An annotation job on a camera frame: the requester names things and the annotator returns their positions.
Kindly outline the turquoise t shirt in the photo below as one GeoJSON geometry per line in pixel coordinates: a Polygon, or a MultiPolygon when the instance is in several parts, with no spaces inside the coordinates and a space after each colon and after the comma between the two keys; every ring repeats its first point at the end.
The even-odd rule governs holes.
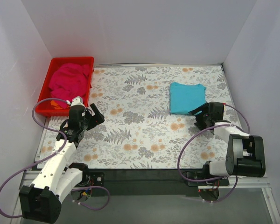
{"type": "Polygon", "coordinates": [[[206,103],[206,87],[202,84],[186,85],[173,82],[169,88],[171,114],[188,114],[206,103]]]}

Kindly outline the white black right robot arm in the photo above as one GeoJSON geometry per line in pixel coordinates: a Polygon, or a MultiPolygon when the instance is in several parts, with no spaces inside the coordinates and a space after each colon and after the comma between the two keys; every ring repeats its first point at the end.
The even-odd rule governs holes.
{"type": "Polygon", "coordinates": [[[245,133],[241,128],[224,120],[226,106],[233,108],[225,103],[209,102],[189,112],[195,116],[195,126],[200,131],[212,131],[213,135],[227,143],[227,152],[224,161],[207,161],[198,174],[187,172],[187,178],[193,177],[206,185],[212,185],[219,177],[236,175],[260,178],[265,175],[262,137],[245,133]]]}

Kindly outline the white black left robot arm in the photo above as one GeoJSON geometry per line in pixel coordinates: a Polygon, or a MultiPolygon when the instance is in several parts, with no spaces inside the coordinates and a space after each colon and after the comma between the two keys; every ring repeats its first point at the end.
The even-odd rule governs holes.
{"type": "Polygon", "coordinates": [[[84,187],[89,183],[87,165],[66,165],[84,138],[84,132],[102,124],[104,120],[103,114],[95,104],[86,108],[82,103],[72,103],[69,118],[58,130],[51,158],[46,161],[31,184],[23,186],[20,190],[19,198],[24,219],[55,223],[66,196],[77,185],[84,187]]]}

